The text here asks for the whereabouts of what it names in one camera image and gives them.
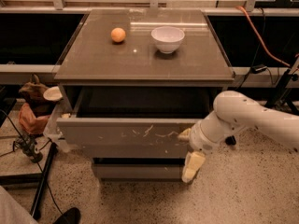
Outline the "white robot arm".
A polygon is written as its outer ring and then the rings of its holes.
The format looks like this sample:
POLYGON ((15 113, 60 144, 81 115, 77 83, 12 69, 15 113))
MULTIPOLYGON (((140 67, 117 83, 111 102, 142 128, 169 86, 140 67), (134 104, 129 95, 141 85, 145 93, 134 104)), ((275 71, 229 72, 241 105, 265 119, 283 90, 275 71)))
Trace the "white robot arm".
POLYGON ((211 113, 178 135, 192 149, 185 158, 182 181, 191 182, 207 154, 227 137, 247 128, 254 128, 289 149, 299 149, 297 115, 266 108, 237 91, 223 91, 214 99, 211 113))

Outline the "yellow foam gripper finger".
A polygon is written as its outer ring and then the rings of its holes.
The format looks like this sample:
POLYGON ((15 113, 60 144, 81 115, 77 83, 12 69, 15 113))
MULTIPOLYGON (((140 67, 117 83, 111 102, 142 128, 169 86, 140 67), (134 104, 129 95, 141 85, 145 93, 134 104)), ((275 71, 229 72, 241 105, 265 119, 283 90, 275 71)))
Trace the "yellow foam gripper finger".
POLYGON ((181 179, 184 183, 193 181, 197 172, 204 164, 206 156, 201 151, 188 152, 186 155, 181 179))
POLYGON ((184 130, 183 132, 181 132, 178 135, 178 140, 188 142, 190 139, 190 132, 191 132, 191 129, 187 128, 186 130, 184 130))

